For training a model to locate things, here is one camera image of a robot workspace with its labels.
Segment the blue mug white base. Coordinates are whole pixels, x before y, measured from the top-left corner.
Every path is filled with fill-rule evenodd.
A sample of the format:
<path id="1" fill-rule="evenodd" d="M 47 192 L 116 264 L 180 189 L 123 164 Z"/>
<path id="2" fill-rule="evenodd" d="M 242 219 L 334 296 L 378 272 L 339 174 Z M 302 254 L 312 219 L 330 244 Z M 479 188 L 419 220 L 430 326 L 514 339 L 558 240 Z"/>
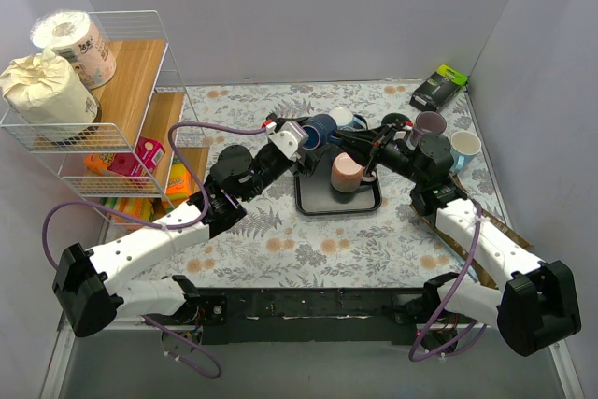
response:
<path id="1" fill-rule="evenodd" d="M 360 131 L 367 129 L 366 121 L 346 107 L 334 107 L 329 110 L 328 115 L 334 119 L 339 130 Z"/>

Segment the dark grey mug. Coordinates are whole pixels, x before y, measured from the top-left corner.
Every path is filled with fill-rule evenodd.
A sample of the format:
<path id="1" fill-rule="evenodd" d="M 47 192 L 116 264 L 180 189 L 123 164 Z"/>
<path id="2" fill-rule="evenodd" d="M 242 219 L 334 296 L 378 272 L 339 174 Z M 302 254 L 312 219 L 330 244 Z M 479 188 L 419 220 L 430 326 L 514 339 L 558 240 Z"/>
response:
<path id="1" fill-rule="evenodd" d="M 412 121 L 408 116 L 401 113 L 390 113 L 384 116 L 381 123 L 383 125 L 393 126 L 396 129 L 404 129 L 405 127 L 411 127 Z"/>

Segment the light blue faceted mug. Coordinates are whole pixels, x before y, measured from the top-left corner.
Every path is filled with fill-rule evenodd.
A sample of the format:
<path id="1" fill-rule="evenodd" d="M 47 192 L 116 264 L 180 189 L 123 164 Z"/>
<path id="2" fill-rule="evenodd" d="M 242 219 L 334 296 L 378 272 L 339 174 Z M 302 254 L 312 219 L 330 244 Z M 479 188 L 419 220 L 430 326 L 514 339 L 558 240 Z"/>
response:
<path id="1" fill-rule="evenodd" d="M 453 157 L 452 174 L 460 173 L 481 152 L 482 143 L 477 135 L 459 131 L 450 138 L 450 153 Z"/>

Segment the purple mug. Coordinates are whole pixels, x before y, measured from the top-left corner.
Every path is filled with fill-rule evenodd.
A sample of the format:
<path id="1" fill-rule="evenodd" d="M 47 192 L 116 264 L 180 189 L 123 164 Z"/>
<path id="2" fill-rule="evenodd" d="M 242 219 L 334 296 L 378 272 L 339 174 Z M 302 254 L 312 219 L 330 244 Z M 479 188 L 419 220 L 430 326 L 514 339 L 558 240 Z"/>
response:
<path id="1" fill-rule="evenodd" d="M 407 144 L 411 149 L 414 149 L 424 135 L 440 135 L 446 128 L 447 123 L 442 115 L 434 111 L 421 112 L 413 122 Z"/>

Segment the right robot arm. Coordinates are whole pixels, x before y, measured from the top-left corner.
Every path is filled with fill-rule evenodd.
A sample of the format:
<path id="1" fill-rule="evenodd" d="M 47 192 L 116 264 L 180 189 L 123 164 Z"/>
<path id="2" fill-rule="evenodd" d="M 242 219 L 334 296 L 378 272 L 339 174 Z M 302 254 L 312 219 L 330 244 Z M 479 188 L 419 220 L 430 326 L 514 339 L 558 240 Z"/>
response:
<path id="1" fill-rule="evenodd" d="M 494 283 L 464 283 L 463 273 L 430 279 L 422 293 L 426 323 L 465 316 L 497 329 L 521 356 L 578 333 L 581 317 L 571 269 L 561 261 L 543 261 L 485 216 L 482 205 L 450 174 L 453 157 L 444 135 L 426 133 L 409 146 L 396 136 L 404 127 L 336 131 L 334 137 L 366 170 L 383 165 L 414 182 L 410 197 L 417 214 L 433 220 L 434 230 L 465 249 L 465 262 L 478 263 Z"/>

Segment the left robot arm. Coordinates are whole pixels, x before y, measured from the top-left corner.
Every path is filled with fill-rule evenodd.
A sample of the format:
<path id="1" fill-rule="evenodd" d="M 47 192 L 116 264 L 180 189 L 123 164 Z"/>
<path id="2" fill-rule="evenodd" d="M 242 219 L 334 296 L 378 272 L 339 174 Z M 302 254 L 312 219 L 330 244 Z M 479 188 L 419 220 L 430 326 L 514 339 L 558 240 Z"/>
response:
<path id="1" fill-rule="evenodd" d="M 320 150 L 288 159 L 273 143 L 256 155 L 241 145 L 225 148 L 209 170 L 204 190 L 160 220 L 112 242 L 63 251 L 52 289 L 75 335 L 86 337 L 117 318 L 164 316 L 187 324 L 204 315 L 206 302 L 182 275 L 138 281 L 146 268 L 228 231 L 247 214 L 243 203 L 285 172 L 309 176 Z"/>

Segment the small dark blue mug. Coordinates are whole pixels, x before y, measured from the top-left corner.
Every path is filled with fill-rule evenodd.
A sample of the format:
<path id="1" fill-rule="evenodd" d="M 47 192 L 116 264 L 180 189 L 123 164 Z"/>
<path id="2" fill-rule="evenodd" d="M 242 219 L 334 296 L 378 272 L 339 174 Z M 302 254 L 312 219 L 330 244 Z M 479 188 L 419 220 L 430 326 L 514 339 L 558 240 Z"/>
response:
<path id="1" fill-rule="evenodd" d="M 318 114 L 307 119 L 302 124 L 307 140 L 303 144 L 305 150 L 316 150 L 328 143 L 332 133 L 336 130 L 335 119 L 328 114 Z"/>

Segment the pink mug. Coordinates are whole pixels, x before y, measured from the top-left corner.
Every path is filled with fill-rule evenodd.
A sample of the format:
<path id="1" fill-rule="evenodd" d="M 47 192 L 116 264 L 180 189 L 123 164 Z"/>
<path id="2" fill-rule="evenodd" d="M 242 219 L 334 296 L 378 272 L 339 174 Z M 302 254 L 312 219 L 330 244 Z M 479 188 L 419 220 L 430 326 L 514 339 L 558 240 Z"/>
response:
<path id="1" fill-rule="evenodd" d="M 337 155 L 332 163 L 330 182 L 341 193 L 356 192 L 365 182 L 374 182 L 377 176 L 366 175 L 364 167 L 357 164 L 346 152 Z"/>

